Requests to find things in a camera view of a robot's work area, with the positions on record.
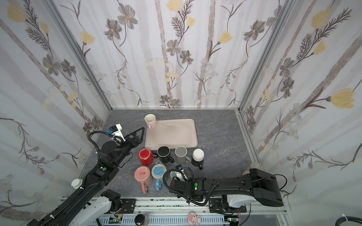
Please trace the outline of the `pale pink mug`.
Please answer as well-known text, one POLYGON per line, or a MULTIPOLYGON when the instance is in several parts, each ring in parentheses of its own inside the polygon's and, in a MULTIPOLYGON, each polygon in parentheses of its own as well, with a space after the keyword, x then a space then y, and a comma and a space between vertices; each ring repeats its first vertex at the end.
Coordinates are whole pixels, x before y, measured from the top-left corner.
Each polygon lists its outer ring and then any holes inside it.
POLYGON ((154 129, 156 127, 156 116, 154 114, 147 114, 144 117, 148 129, 154 129))

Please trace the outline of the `black mug white base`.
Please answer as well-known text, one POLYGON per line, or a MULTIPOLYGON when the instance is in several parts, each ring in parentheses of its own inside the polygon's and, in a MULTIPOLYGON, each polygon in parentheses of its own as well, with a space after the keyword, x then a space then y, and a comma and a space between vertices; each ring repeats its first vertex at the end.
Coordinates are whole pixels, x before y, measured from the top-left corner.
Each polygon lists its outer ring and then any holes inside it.
POLYGON ((202 149, 195 149, 192 153, 191 164, 202 170, 204 158, 205 158, 204 151, 202 149))

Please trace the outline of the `grey-green mug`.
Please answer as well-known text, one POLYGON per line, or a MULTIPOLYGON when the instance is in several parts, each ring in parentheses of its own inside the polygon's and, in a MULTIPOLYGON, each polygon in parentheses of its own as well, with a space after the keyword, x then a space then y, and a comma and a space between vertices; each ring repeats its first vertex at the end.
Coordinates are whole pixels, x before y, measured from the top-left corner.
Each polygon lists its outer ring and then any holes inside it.
POLYGON ((179 146, 175 149, 175 161, 180 164, 191 163, 191 159, 187 156, 187 148, 183 146, 179 146))

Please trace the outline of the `small grey mug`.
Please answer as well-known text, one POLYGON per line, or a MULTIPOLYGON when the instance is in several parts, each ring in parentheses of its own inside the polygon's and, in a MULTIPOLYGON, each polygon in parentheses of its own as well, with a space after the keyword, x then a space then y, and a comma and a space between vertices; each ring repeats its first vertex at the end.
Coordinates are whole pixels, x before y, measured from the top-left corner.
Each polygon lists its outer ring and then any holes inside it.
POLYGON ((176 180, 176 179, 172 179, 172 177, 171 177, 171 172, 173 172, 173 171, 177 171, 176 169, 170 169, 170 170, 168 170, 167 172, 166 172, 166 174, 165 174, 165 184, 167 184, 169 187, 171 187, 171 182, 173 181, 173 180, 176 180))

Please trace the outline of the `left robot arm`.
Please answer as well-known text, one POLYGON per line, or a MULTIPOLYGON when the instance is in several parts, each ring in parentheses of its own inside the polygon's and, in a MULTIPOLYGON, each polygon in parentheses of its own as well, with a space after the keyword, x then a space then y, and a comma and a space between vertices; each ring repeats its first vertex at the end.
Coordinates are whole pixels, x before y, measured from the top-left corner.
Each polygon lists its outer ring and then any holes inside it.
POLYGON ((79 188, 77 188, 61 205, 41 220, 32 219, 29 226, 67 226, 77 216, 83 207, 119 172, 120 164, 132 149, 143 142, 145 128, 141 127, 126 135, 124 140, 120 136, 111 135, 103 131, 93 131, 87 139, 94 145, 98 155, 98 162, 90 170, 79 188), (99 148, 91 138, 94 134, 103 134, 108 137, 120 139, 110 140, 99 148))

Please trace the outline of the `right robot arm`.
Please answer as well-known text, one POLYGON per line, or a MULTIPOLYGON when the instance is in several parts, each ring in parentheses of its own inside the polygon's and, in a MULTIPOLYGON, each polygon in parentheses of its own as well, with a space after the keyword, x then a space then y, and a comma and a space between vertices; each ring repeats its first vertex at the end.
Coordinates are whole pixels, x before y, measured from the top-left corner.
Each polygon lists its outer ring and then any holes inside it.
POLYGON ((283 199, 276 175, 260 169, 250 169, 249 173, 226 179, 192 178, 183 181, 169 176, 170 169, 164 173, 163 183, 170 193, 183 198, 186 203, 206 206, 211 197, 223 195, 244 195, 267 207, 283 207, 283 199))

